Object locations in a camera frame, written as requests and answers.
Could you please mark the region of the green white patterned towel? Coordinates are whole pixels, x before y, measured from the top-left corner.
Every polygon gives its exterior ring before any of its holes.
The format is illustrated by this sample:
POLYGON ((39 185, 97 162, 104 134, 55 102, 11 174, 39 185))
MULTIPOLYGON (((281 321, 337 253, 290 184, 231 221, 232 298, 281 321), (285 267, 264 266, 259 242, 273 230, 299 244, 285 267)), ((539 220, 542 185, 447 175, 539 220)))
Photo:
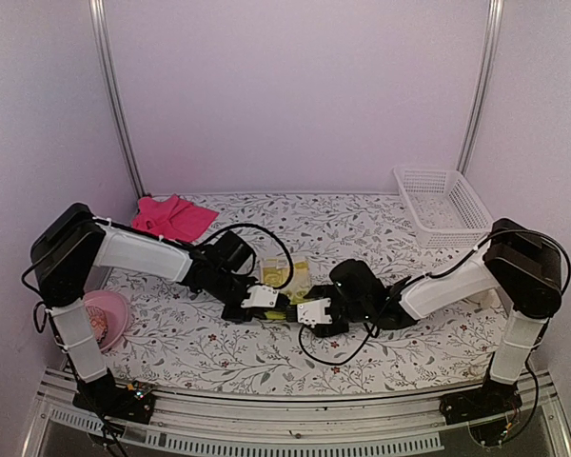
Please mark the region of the green white patterned towel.
MULTIPOLYGON (((304 256, 294 256, 293 275, 282 290, 290 301, 290 304, 296 307, 305 300, 305 296, 311 289, 310 266, 304 256)), ((266 257, 260 260, 261 282, 268 286, 276 288, 281 286, 290 273, 289 263, 286 258, 282 257, 266 257)))

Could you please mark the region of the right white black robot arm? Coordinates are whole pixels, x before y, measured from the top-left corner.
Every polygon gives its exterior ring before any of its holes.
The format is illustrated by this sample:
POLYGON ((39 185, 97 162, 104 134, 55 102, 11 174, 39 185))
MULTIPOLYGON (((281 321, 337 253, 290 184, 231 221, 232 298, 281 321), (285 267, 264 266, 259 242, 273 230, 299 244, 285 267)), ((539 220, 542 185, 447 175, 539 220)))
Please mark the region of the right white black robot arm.
POLYGON ((506 404, 541 332, 560 310, 571 281, 571 260, 552 237, 510 219, 494 223, 455 265, 406 277, 387 287, 363 261, 346 260, 296 307, 298 324, 318 337, 344 333, 351 323, 377 330, 409 328, 453 303, 501 290, 511 301, 505 331, 492 356, 489 380, 473 395, 473 407, 492 415, 506 404))

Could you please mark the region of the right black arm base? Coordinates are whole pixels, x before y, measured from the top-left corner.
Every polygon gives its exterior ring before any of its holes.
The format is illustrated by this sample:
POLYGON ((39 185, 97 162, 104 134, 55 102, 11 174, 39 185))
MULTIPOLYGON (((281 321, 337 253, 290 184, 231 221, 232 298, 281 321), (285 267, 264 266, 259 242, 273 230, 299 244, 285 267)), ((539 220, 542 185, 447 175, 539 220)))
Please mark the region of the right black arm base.
POLYGON ((439 411, 448 425, 514 411, 522 406, 518 383, 504 384, 485 377, 479 387, 445 394, 439 411))

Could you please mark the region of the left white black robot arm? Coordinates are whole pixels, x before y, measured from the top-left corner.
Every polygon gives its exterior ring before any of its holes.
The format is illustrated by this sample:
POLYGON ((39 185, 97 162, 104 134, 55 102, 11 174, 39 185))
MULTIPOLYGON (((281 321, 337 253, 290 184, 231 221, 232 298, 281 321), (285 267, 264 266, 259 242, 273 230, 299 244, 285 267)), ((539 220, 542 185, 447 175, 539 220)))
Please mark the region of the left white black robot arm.
POLYGON ((38 294, 63 351, 85 383, 87 399, 103 413, 123 403, 120 388, 106 378, 108 368, 94 340, 83 295, 96 268, 118 268, 155 276, 204 292, 223 305, 224 320, 249 322, 253 279, 237 275, 228 263, 201 245, 168 240, 114 224, 76 203, 33 243, 23 285, 38 294))

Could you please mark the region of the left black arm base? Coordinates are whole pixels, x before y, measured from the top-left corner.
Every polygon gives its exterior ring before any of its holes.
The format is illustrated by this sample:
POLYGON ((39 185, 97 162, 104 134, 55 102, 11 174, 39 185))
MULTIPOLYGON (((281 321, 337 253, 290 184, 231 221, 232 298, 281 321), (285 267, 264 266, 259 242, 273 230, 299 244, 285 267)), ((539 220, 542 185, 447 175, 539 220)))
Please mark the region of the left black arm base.
POLYGON ((154 412, 156 396, 134 387, 119 386, 111 371, 95 381, 76 378, 77 392, 72 404, 93 412, 100 418, 122 419, 148 425, 154 412))

